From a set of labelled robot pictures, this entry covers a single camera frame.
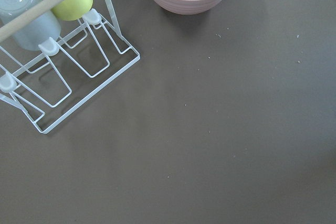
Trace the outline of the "pink bowl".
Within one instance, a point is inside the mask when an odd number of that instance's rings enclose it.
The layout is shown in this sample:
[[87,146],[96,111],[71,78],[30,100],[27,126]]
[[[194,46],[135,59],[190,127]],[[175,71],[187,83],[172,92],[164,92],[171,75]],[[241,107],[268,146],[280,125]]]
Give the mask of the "pink bowl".
[[169,12],[181,15],[203,13],[218,5],[222,0],[154,0]]

